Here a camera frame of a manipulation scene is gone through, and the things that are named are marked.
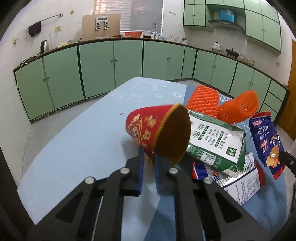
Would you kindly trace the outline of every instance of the window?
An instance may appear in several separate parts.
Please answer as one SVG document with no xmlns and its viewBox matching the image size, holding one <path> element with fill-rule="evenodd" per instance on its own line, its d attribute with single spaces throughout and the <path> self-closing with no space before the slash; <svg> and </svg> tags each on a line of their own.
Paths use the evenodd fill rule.
<svg viewBox="0 0 296 241">
<path fill-rule="evenodd" d="M 120 30 L 161 32 L 163 0 L 94 0 L 94 14 L 120 14 Z"/>
</svg>

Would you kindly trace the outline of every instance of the range hood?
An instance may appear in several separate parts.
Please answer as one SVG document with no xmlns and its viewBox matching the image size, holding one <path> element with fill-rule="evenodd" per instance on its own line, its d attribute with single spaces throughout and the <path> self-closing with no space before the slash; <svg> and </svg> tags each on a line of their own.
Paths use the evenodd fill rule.
<svg viewBox="0 0 296 241">
<path fill-rule="evenodd" d="M 245 34 L 243 27 L 238 25 L 237 23 L 229 22 L 226 20 L 210 20 L 208 21 L 208 23 L 213 25 L 216 29 L 232 30 Z"/>
</svg>

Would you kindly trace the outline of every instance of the screw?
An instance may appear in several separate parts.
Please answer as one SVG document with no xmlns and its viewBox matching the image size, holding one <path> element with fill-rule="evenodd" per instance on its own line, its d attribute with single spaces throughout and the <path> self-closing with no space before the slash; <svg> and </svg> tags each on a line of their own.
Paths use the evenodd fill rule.
<svg viewBox="0 0 296 241">
<path fill-rule="evenodd" d="M 210 178 L 210 177 L 205 177 L 204 178 L 204 183 L 211 184 L 212 182 L 213 182 L 213 179 L 212 178 Z"/>
<path fill-rule="evenodd" d="M 93 184 L 94 183 L 94 178 L 93 177 L 87 177 L 85 180 L 86 184 Z"/>
<path fill-rule="evenodd" d="M 121 174 L 128 174 L 129 173 L 129 169 L 127 167 L 123 167 L 120 169 Z"/>
<path fill-rule="evenodd" d="M 175 167 L 171 167 L 171 168 L 168 170 L 168 172 L 169 172 L 170 174 L 177 174 L 177 173 L 178 173 L 178 169 L 175 168 Z"/>
</svg>

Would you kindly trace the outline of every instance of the table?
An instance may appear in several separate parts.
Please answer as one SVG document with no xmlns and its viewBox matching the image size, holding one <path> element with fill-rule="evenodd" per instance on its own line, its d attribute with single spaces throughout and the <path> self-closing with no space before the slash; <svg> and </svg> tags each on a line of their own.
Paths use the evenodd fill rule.
<svg viewBox="0 0 296 241">
<path fill-rule="evenodd" d="M 186 104 L 195 87 L 164 80 L 133 78 L 97 101 L 57 134 L 36 156 L 18 188 L 19 197 L 36 224 L 67 196 L 85 177 L 108 177 L 123 167 L 138 148 L 125 131 L 125 120 L 135 109 Z M 219 104 L 229 98 L 220 94 Z M 247 153 L 258 159 L 248 120 L 238 124 L 246 130 Z M 266 186 L 244 208 L 274 236 L 287 217 L 287 195 L 282 174 Z M 159 197 L 154 170 L 144 167 L 140 197 L 126 197 L 123 208 L 122 240 L 174 240 L 175 214 L 172 197 Z"/>
</svg>

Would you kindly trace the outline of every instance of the green and white package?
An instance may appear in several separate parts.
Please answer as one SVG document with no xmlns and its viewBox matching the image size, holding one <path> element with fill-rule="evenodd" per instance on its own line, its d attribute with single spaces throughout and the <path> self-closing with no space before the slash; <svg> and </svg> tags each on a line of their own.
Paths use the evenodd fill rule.
<svg viewBox="0 0 296 241">
<path fill-rule="evenodd" d="M 244 170 L 244 130 L 198 112 L 190 111 L 191 136 L 187 152 L 229 176 Z"/>
</svg>

